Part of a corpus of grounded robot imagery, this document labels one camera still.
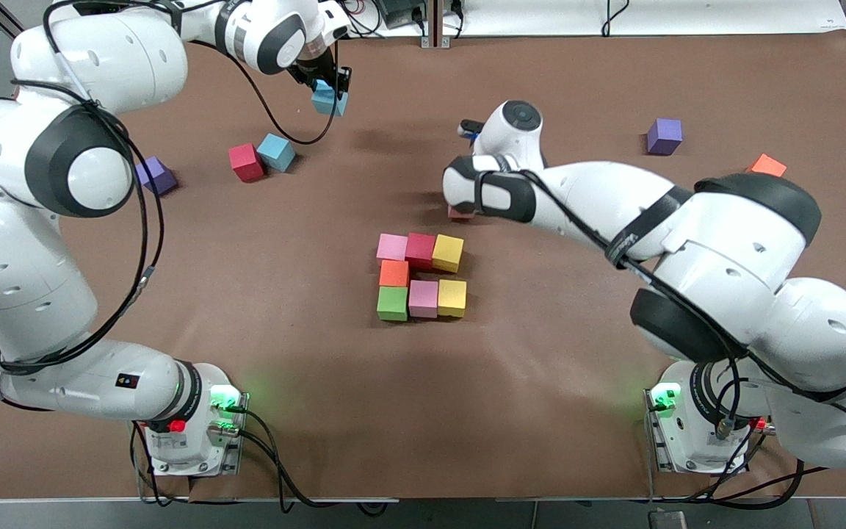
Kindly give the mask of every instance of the yellow cube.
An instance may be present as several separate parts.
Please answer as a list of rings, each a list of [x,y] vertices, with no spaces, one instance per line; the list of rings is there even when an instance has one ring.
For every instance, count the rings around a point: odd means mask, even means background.
[[[463,239],[449,237],[449,235],[436,235],[433,268],[456,274],[459,271],[461,258],[463,258]]]
[[[466,315],[466,282],[439,280],[436,315],[461,318]]]

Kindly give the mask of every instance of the brown tabletop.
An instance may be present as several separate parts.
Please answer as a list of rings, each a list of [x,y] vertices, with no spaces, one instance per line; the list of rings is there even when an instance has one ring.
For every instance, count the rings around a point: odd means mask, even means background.
[[[123,116],[181,188],[164,198],[161,267],[112,337],[224,368],[271,422],[310,496],[648,492],[641,392],[669,359],[629,321],[637,279],[533,228],[446,219],[442,170],[467,148],[456,126],[506,99],[544,113],[552,165],[618,160],[690,187],[772,155],[825,217],[793,275],[846,288],[843,32],[471,40],[450,51],[352,41],[341,60],[355,68],[345,118],[297,148],[289,174],[255,184],[233,175],[226,151],[274,131],[213,51],[191,47],[174,101]],[[305,88],[285,75],[256,80],[290,132],[322,126]],[[684,123],[672,156],[644,154],[657,117]],[[64,220],[63,230],[104,318],[134,269],[135,201],[103,220]],[[466,318],[378,320],[382,231],[466,239]],[[0,498],[132,496],[127,441],[119,422],[0,404]],[[775,445],[733,489],[793,469]],[[255,454],[241,475],[195,484],[192,498],[275,495]],[[662,475],[657,485],[685,494],[706,483]],[[846,496],[846,469],[809,476],[800,493]]]

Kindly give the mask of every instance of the white robotic arm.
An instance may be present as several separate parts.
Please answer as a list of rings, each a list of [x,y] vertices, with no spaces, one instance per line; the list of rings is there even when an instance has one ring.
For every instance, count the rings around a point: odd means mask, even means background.
[[[652,389],[655,399],[666,389],[674,395],[670,406],[662,400],[656,432],[668,469],[725,472],[749,419],[765,416],[799,459],[845,467],[846,292],[788,278],[820,223],[814,199],[758,173],[703,180],[692,193],[614,162],[548,168],[541,127],[540,112],[524,101],[506,101],[486,123],[464,121],[473,155],[444,171],[444,197],[463,213],[579,240],[618,267],[660,258],[651,277],[632,267],[648,285],[630,315],[655,348],[682,359]]]
[[[336,2],[315,0],[191,0],[178,3],[181,11],[84,4],[97,11],[54,13],[59,53],[42,26],[14,40],[14,74],[37,86],[0,98],[0,399],[139,421],[161,473],[231,472],[238,389],[214,365],[91,336],[97,301],[58,217],[103,217],[124,205],[137,185],[130,148],[100,116],[118,123],[114,114],[178,94],[187,75],[182,41],[212,44],[262,73],[289,70],[313,90],[325,80],[340,94],[350,69],[333,63],[328,46],[347,18]],[[103,113],[54,86],[97,101]]]

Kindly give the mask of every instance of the green cube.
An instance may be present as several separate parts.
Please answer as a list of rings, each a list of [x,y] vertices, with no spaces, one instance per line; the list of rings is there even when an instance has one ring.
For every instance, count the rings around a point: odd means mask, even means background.
[[[407,295],[405,286],[382,286],[377,295],[377,315],[387,321],[407,321]]]

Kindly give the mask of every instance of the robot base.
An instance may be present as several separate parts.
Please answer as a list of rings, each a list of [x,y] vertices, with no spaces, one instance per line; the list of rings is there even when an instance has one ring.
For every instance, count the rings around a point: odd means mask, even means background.
[[[191,419],[185,422],[182,432],[148,434],[148,452],[157,475],[192,476],[211,478],[215,475],[235,475],[241,458],[241,436],[211,432],[209,426],[216,422],[231,422],[236,428],[244,427],[244,413],[225,413],[212,405],[211,387],[231,385],[228,376],[211,364],[195,364],[201,375],[201,404]],[[238,406],[246,406],[247,395],[242,395]]]
[[[658,470],[723,473],[726,462],[746,435],[746,428],[732,431],[723,441],[716,438],[715,425],[704,419],[692,398],[692,369],[694,362],[675,362],[662,374],[659,384],[645,391],[646,405],[649,408],[654,405],[655,399],[664,396],[668,389],[675,392],[671,398],[673,408],[648,413]],[[742,464],[745,449],[743,446],[741,453],[733,458],[734,466]]]

